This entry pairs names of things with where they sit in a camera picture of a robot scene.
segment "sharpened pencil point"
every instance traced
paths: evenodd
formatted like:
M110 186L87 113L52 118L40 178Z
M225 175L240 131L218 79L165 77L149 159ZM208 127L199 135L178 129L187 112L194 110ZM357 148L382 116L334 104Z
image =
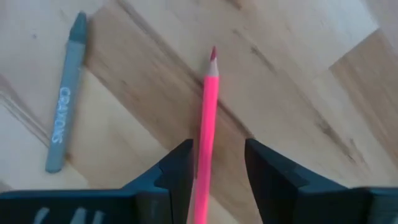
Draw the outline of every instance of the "sharpened pencil point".
M214 59L217 57L217 48L216 46L213 47L213 50L211 51L211 56L210 56L210 61L214 61Z

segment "wooden floor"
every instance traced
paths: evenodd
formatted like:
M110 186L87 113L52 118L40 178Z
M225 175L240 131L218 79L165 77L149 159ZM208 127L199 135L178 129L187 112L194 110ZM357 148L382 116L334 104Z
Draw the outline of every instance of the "wooden floor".
M44 164L69 28L90 38L68 162ZM219 51L209 223L260 223L254 136L348 187L398 185L398 3L391 0L3 0L0 191L118 188L196 138Z

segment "gray crayon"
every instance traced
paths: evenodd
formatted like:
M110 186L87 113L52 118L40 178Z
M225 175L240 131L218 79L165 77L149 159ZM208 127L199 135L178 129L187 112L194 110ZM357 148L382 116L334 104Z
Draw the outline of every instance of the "gray crayon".
M72 127L76 93L80 82L80 68L86 48L87 18L80 12L70 29L67 54L63 64L57 107L55 109L53 133L47 155L45 170L55 173L62 169L69 133Z

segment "pink colored pencil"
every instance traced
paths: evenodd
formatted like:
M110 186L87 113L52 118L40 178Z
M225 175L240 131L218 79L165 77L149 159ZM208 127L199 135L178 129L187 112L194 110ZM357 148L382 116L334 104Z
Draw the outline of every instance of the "pink colored pencil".
M194 224L207 223L208 199L210 194L211 154L216 126L218 98L218 67L216 47L210 57L210 68L205 77L199 142L198 174L196 180Z

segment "pencil tip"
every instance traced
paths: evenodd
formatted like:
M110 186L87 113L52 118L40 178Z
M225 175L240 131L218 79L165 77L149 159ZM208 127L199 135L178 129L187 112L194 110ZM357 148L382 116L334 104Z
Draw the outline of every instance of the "pencil tip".
M216 46L213 46L213 50L211 51L211 56L210 56L210 61L214 61L214 59L217 57L217 48Z

